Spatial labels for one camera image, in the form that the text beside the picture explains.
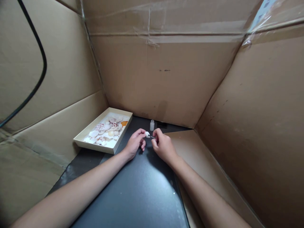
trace brown cardboard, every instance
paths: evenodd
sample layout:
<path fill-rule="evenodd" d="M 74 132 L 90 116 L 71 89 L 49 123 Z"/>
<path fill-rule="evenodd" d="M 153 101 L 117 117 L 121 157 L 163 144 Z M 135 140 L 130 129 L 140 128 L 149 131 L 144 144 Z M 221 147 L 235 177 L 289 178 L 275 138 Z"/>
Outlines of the brown cardboard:
<path fill-rule="evenodd" d="M 276 0 L 270 10 L 253 28 L 253 32 L 270 30 L 304 22 L 303 0 Z"/>
<path fill-rule="evenodd" d="M 273 39 L 284 32 L 296 36 Z M 263 34 L 267 42 L 253 36 L 196 126 L 268 227 L 303 225 L 303 32 L 274 30 Z"/>
<path fill-rule="evenodd" d="M 73 138 L 106 109 L 105 97 L 99 91 L 19 132 L 14 138 L 66 167 L 79 151 Z"/>
<path fill-rule="evenodd" d="M 242 38 L 91 37 L 110 107 L 190 128 L 224 78 Z"/>
<path fill-rule="evenodd" d="M 251 227 L 263 227 L 194 130 L 166 133 L 166 135 L 171 138 L 177 154 L 208 182 Z M 181 191 L 181 193 L 183 201 L 185 201 L 188 196 L 185 195 L 185 191 Z M 188 218 L 199 219 L 195 215 L 196 213 L 191 213 L 187 206 L 186 212 Z M 195 221 L 190 226 L 191 228 L 199 227 L 199 224 L 199 221 Z"/>
<path fill-rule="evenodd" d="M 261 0 L 83 1 L 91 35 L 242 33 Z"/>
<path fill-rule="evenodd" d="M 77 0 L 56 0 L 64 6 L 68 7 L 70 10 L 73 10 L 75 13 L 82 14 L 80 3 Z"/>
<path fill-rule="evenodd" d="M 6 126 L 11 133 L 96 93 L 101 89 L 82 19 L 54 1 L 28 0 L 25 7 L 47 57 L 45 79 L 32 100 Z M 43 62 L 34 35 L 17 1 L 1 1 L 0 119 L 30 94 Z"/>
<path fill-rule="evenodd" d="M 0 143 L 1 224 L 9 225 L 42 200 L 64 168 L 8 138 Z"/>

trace forearm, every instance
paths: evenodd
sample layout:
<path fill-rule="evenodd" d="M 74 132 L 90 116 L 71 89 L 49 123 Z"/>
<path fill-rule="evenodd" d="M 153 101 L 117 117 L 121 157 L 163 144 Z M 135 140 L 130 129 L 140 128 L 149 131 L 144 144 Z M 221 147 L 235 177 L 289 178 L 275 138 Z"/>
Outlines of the forearm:
<path fill-rule="evenodd" d="M 113 156 L 47 196 L 12 227 L 69 227 L 129 159 L 124 151 Z"/>
<path fill-rule="evenodd" d="M 250 227 L 181 157 L 169 166 L 179 177 L 207 227 Z"/>

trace black table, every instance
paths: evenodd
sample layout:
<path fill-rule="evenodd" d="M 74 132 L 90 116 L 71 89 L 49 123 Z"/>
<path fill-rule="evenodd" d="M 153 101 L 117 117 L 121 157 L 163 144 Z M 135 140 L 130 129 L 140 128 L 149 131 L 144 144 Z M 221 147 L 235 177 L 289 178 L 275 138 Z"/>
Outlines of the black table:
<path fill-rule="evenodd" d="M 157 127 L 164 133 L 189 130 L 160 122 Z M 116 154 L 139 128 L 149 130 L 150 120 L 134 116 Z M 145 152 L 138 150 L 71 227 L 189 227 L 174 172 L 154 152 L 151 139 L 145 140 Z M 81 149 L 50 193 L 112 156 Z"/>

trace human hand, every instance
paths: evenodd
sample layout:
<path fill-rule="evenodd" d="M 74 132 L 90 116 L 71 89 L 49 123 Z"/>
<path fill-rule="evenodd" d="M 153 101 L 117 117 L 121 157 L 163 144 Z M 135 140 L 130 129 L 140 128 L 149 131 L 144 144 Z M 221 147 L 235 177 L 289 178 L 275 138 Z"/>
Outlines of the human hand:
<path fill-rule="evenodd" d="M 171 138 L 164 135 L 159 128 L 153 131 L 153 137 L 155 137 L 155 139 L 152 139 L 151 142 L 154 151 L 169 165 L 176 157 L 178 157 L 171 142 Z"/>
<path fill-rule="evenodd" d="M 130 137 L 124 151 L 129 155 L 129 160 L 132 160 L 135 157 L 136 151 L 141 147 L 142 151 L 145 151 L 146 141 L 143 139 L 146 137 L 144 129 L 138 129 Z"/>

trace small plastic bottle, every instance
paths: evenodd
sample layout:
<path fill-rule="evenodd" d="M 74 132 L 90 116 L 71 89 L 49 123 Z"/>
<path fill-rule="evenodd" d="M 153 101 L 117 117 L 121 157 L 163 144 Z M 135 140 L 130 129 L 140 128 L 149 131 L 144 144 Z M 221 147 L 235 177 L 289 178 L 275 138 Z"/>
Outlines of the small plastic bottle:
<path fill-rule="evenodd" d="M 150 131 L 154 131 L 154 120 L 151 120 Z"/>

